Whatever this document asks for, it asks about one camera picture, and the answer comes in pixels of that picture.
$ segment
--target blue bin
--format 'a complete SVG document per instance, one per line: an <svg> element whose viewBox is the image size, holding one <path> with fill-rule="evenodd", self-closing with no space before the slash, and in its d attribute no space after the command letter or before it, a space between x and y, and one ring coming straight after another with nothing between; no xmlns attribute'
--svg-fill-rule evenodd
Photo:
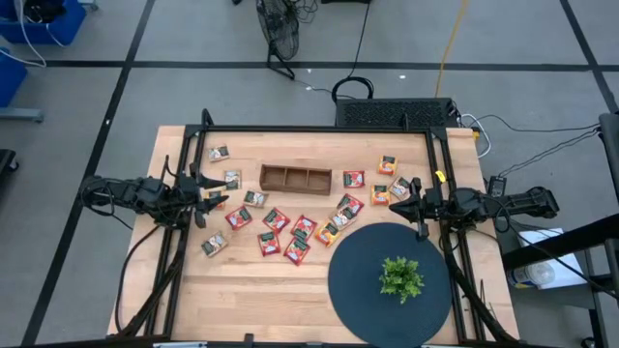
<svg viewBox="0 0 619 348"><path fill-rule="evenodd" d="M30 43L69 45L73 42L77 30L86 17L86 10L77 0L64 0L63 5L67 12L51 23L24 23ZM0 22L0 35L9 43L26 44L26 39L21 32L21 24L18 21Z"/></svg>
<svg viewBox="0 0 619 348"><path fill-rule="evenodd" d="M17 20L14 0L0 0L0 21Z"/></svg>
<svg viewBox="0 0 619 348"><path fill-rule="evenodd" d="M9 53L9 50L0 47L3 51ZM26 67L4 54L0 53L0 107L6 107L11 102L11 99L17 92L17 88L26 78Z"/></svg>

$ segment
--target green plant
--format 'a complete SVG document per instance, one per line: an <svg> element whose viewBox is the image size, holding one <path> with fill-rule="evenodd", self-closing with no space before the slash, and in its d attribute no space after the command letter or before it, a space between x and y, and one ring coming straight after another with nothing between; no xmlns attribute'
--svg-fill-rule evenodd
<svg viewBox="0 0 619 348"><path fill-rule="evenodd" d="M380 293L398 294L401 305L404 305L409 296L417 297L422 293L420 288L424 286L422 282L424 276L417 274L417 266L419 262L406 260L405 257L398 256L396 261L392 261L389 257L386 258L383 264L383 275L379 278L383 282Z"/></svg>

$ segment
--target red tea packet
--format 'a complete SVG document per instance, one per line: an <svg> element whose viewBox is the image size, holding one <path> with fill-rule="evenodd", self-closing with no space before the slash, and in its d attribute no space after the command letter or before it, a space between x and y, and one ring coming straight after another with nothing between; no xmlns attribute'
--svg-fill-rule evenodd
<svg viewBox="0 0 619 348"><path fill-rule="evenodd" d="M363 170L344 170L344 188L362 188L366 184L365 173Z"/></svg>
<svg viewBox="0 0 619 348"><path fill-rule="evenodd" d="M307 242L317 225L318 223L315 221L310 220L307 217L300 216L290 230L290 234Z"/></svg>
<svg viewBox="0 0 619 348"><path fill-rule="evenodd" d="M269 228L271 228L275 233L279 234L283 227L290 222L290 218L280 212L278 208L273 208L273 210L267 214L262 222L269 226Z"/></svg>
<svg viewBox="0 0 619 348"><path fill-rule="evenodd" d="M258 243L262 250L262 256L271 255L281 251L280 239L275 232L266 232L258 235Z"/></svg>
<svg viewBox="0 0 619 348"><path fill-rule="evenodd" d="M357 216L359 212L361 212L361 209L364 207L364 203L360 201L359 199L347 193L344 195L344 197L341 198L341 200L338 203L338 209L341 209L344 207L350 208L350 211L355 216Z"/></svg>
<svg viewBox="0 0 619 348"><path fill-rule="evenodd" d="M251 215L245 206L241 206L241 208L226 215L225 220L232 226L232 230L236 231L251 222Z"/></svg>
<svg viewBox="0 0 619 348"><path fill-rule="evenodd" d="M310 251L310 246L308 246L304 240L293 238L283 254L289 258L292 263L299 266L301 265L301 261L303 261L308 254L308 251Z"/></svg>

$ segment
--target wooden table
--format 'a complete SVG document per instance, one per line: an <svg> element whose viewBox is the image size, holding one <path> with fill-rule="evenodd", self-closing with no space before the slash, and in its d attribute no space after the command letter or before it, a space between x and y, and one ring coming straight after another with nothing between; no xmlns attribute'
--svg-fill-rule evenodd
<svg viewBox="0 0 619 348"><path fill-rule="evenodd" d="M160 127L148 174L159 177L165 155L175 168L182 143L183 127ZM484 189L471 130L448 130L453 167L459 187ZM222 179L223 170L242 170L242 188L228 191L225 209L207 217L207 228L192 226L176 308L172 339L240 341L253 333L256 341L360 343L340 321L327 289L329 262L339 242L366 224L391 221L409 225L387 207L369 204L371 184L389 185L393 178L376 173L379 156L399 159L398 174L419 177L430 188L431 177L425 138L419 134L395 133L288 133L288 132L209 132L206 148L227 144L230 159L209 162L205 153L202 173ZM193 153L195 141L190 154ZM440 148L435 146L439 166ZM238 208L247 189L258 189L262 163L333 169L330 196L270 192L263 209L249 207L253 222L232 232L223 218ZM344 189L343 170L366 170L365 188ZM166 178L172 184L172 178ZM300 267L282 255L263 257L256 235L268 231L261 222L271 208L277 207L291 220L303 214L323 222L345 193L361 199L366 207L357 222L344 230L342 238L324 247L314 238L311 250ZM436 222L428 221L430 239L439 237ZM131 245L153 227L153 221L140 216L135 221ZM292 236L287 226L280 234L282 247ZM494 235L487 221L478 229ZM229 246L208 258L200 245L213 233L222 231ZM486 302L506 331L518 337L516 319L503 272L497 243L480 233L467 235L476 284L485 283ZM127 269L122 299L121 322L126 325L150 294L162 242L162 232L147 240L133 255ZM162 329L167 296L163 295L156 332ZM468 302L462 300L467 336L474 337ZM115 329L110 323L109 332ZM443 328L430 340L435 344L457 343L453 310Z"/></svg>

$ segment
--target fan stand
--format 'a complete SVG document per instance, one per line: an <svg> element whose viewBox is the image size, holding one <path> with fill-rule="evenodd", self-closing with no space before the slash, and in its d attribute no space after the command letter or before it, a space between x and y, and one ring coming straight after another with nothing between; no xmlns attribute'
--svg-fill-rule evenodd
<svg viewBox="0 0 619 348"><path fill-rule="evenodd" d="M283 65L284 68L286 68L288 70L288 72L283 72L282 70L278 69L278 68L274 68L271 65L271 56L274 55L278 58L278 60L280 61L280 63ZM280 54L278 53L278 51L275 49L273 43L269 43L269 55L267 56L267 68L271 69L272 71L279 73L281 75L284 75L288 78L290 78L291 80L294 80L294 72L292 70L290 70L290 68L288 67L288 65L286 64L286 62L283 61L283 59L281 59Z"/></svg>

